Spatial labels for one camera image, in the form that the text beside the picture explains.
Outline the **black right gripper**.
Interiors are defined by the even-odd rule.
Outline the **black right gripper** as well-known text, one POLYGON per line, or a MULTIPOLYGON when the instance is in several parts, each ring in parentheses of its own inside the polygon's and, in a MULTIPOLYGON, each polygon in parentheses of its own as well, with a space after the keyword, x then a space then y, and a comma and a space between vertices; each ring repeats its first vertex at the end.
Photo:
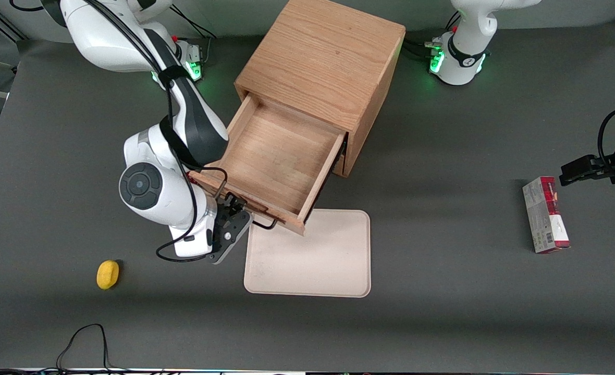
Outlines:
MULTIPOLYGON (((244 210, 248 202, 243 197, 236 197, 233 193, 226 194, 226 206, 236 206, 244 210)), ((218 211, 215 217, 214 234, 212 240, 211 262, 222 262, 241 235, 250 227, 252 218, 248 211, 218 211)))

